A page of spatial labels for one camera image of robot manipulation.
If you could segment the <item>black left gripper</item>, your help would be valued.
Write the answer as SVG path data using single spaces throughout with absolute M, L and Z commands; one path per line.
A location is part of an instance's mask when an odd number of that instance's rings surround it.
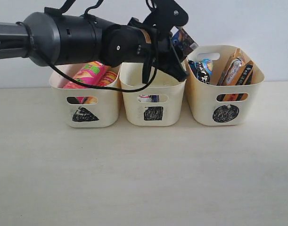
M 146 25 L 137 26 L 147 39 L 149 47 L 141 47 L 138 54 L 144 54 L 143 70 L 150 71 L 152 67 L 172 76 L 178 82 L 183 82 L 189 76 L 183 65 L 183 51 L 173 44 L 172 34 L 160 40 L 160 32 L 154 27 Z

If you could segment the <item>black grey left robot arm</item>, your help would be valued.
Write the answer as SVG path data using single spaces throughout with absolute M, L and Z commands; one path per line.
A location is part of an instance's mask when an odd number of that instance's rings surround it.
M 29 58 L 38 66 L 99 61 L 111 67 L 142 63 L 143 82 L 151 67 L 185 81 L 184 55 L 171 42 L 171 29 L 184 26 L 180 8 L 155 9 L 140 22 L 116 24 L 94 15 L 68 16 L 34 12 L 24 21 L 0 22 L 0 59 Z

